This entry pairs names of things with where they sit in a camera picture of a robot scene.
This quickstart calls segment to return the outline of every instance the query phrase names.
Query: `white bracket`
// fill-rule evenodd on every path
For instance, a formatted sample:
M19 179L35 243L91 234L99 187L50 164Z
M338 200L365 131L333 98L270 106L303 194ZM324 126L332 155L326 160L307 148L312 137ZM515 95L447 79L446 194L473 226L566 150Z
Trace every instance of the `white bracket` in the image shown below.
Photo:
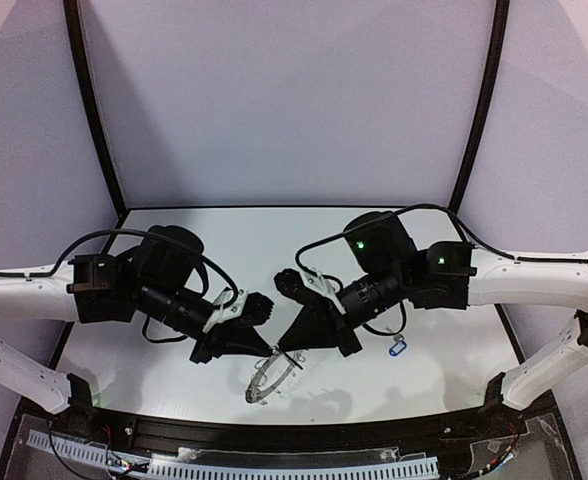
M225 302L231 300L232 295L233 293L231 290L223 290L219 296L216 297L216 300L214 300L214 305L223 305ZM212 315L210 315L210 318L203 326L203 333L209 332L214 327L214 325L218 325L219 323L227 322L228 320L240 317L243 313L243 309L245 308L246 301L247 292L245 290L239 290L238 298L234 304L226 308L217 308L212 312Z
M336 290L334 290L332 283L323 276L323 272L320 270L317 270L316 268L312 268L311 270L314 272L314 275L310 275L302 270L299 271L301 279L303 280L303 285L322 297L331 300L339 313L345 315L347 313L345 307L336 296Z

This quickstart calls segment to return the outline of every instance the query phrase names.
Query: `white table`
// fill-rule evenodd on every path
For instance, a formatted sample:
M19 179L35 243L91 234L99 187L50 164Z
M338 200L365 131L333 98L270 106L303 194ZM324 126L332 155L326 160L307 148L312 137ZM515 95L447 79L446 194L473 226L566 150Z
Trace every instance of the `white table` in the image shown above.
M364 208L202 208L132 211L124 228L147 230L155 224L181 225L196 233L205 254L239 288L259 291L274 301L271 319L259 327L275 344L300 306L282 297L274 275L294 266L296 250L341 231ZM458 240L448 217L438 211L403 215L416 246ZM120 237L112 253L138 243ZM344 240L304 254L307 265L337 275L347 285L363 272ZM197 275L188 286L199 289ZM224 287L210 274L213 300ZM141 336L143 317L130 324L75 325L59 362L91 383L97 406L127 413L215 423L315 425L369 422L438 414L480 406L488 380L518 364L501 319L493 306L467 311L414 311L408 307L404 332L408 349L394 358L392 340L358 329L363 350L343 358L338 349L304 353L305 370L288 378L280 395L266 405L248 404L244 393L256 358L224 356L207 365L188 358L194 342L152 345ZM396 329L398 308L372 322ZM157 322L151 336L176 333Z

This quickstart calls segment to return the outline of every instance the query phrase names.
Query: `gray panel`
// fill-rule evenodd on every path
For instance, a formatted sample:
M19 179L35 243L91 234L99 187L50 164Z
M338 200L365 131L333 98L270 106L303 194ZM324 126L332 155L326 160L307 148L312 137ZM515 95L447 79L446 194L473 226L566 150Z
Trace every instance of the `gray panel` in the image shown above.
M447 202L493 5L84 4L126 201Z
M52 262L114 214L83 113L62 3L0 1L0 268ZM0 325L39 361L61 325ZM18 396L0 387L0 451Z
M503 63L463 205L497 247L588 249L588 13L557 2L512 2ZM583 30L577 31L580 25ZM526 355L572 312L512 306ZM555 389L588 480L588 368Z

